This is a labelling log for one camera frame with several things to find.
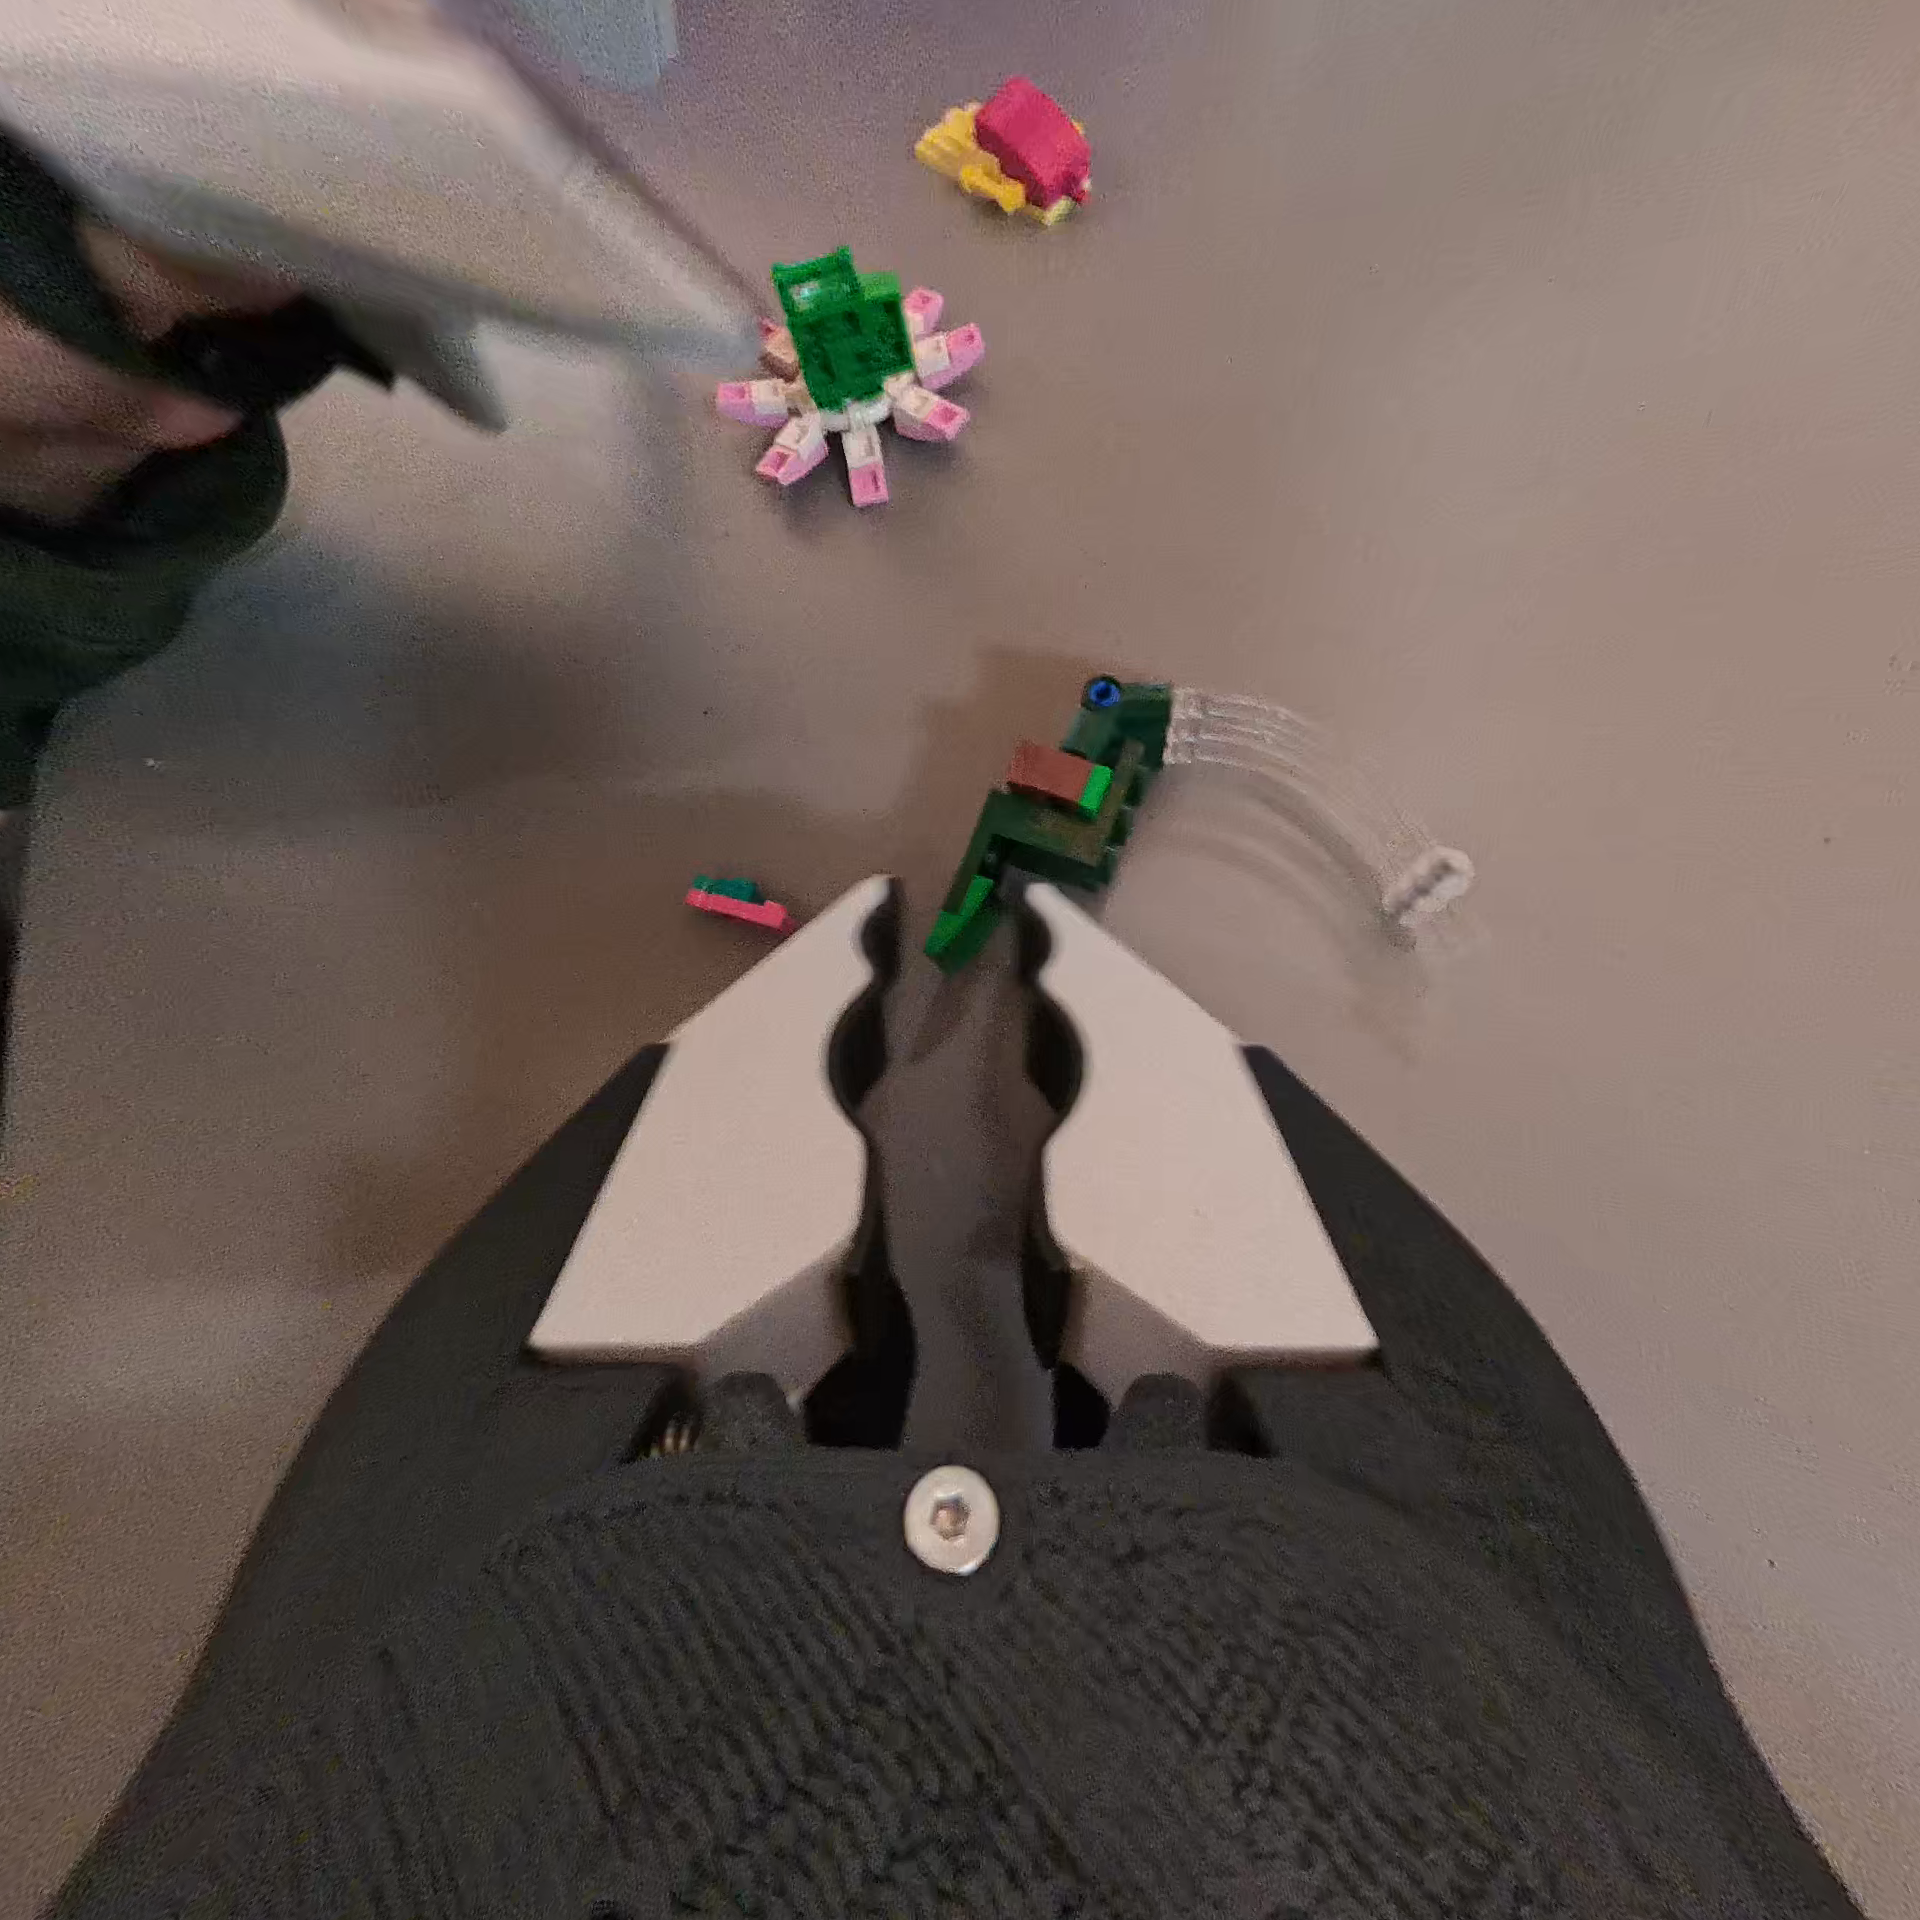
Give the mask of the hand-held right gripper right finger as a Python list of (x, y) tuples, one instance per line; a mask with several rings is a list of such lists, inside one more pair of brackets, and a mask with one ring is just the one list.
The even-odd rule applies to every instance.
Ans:
[(1046, 1103), (1019, 1242), (1038, 1365), (1104, 1407), (1146, 1376), (1368, 1366), (1380, 1336), (1236, 1028), (1051, 882), (1018, 964)]

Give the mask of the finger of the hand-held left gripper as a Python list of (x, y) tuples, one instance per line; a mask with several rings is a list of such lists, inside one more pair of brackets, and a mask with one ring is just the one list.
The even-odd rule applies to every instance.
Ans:
[(425, 3), (7, 0), (4, 130), (111, 224), (318, 299), (757, 339), (757, 299)]
[(142, 253), (229, 293), (305, 293), (383, 370), (479, 426), (501, 426), (479, 357), (491, 326), (731, 363), (753, 293), (654, 217), (418, 217), (329, 236), (308, 217), (114, 217)]

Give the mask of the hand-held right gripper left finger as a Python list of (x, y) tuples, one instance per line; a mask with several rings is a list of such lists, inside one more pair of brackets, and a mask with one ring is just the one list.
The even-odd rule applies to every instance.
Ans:
[(867, 1119), (899, 906), (899, 877), (853, 882), (667, 1036), (536, 1358), (771, 1376), (807, 1416), (906, 1415), (917, 1325)]

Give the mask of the transparent curved lego piece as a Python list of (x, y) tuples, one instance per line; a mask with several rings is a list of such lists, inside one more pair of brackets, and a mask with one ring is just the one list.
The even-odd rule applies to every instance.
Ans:
[(1429, 838), (1365, 756), (1270, 698), (1173, 686), (1165, 765), (1237, 777), (1398, 945), (1429, 945), (1476, 885), (1466, 851)]

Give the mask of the dark green lego build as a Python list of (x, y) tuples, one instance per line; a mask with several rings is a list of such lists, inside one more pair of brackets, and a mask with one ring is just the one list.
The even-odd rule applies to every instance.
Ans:
[(923, 957), (939, 969), (972, 967), (1018, 885), (1096, 894), (1119, 877), (1137, 808), (1166, 763), (1173, 698), (1166, 680), (1100, 673), (1080, 690), (1063, 740), (1018, 740), (928, 926)]

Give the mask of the green and pink lego flower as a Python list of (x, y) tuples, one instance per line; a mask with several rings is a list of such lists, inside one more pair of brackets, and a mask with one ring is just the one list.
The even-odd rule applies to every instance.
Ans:
[(775, 268), (777, 316), (762, 320), (757, 376), (714, 383), (714, 413), (771, 438), (757, 478), (791, 491), (845, 459), (856, 512), (891, 497), (882, 429), (953, 444), (972, 409), (949, 397), (983, 357), (976, 320), (941, 326), (939, 288), (860, 271), (850, 253)]

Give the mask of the person's left forearm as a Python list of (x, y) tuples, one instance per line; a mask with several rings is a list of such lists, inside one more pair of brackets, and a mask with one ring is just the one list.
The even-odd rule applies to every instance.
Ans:
[(169, 650), (210, 583), (278, 528), (278, 413), (160, 451), (77, 524), (0, 520), (0, 808), (30, 802), (69, 702)]

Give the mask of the pink and yellow lego build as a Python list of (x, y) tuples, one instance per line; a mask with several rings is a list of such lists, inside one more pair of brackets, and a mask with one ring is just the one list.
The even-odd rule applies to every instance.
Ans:
[(917, 164), (1005, 217), (1057, 224), (1092, 195), (1087, 130), (1035, 81), (953, 104), (917, 137)]

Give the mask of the person's left hand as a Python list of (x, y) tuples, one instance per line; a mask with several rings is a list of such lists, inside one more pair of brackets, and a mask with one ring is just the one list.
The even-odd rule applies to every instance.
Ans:
[(35, 520), (80, 520), (160, 451), (226, 438), (240, 413), (169, 383), (114, 373), (0, 315), (0, 506)]

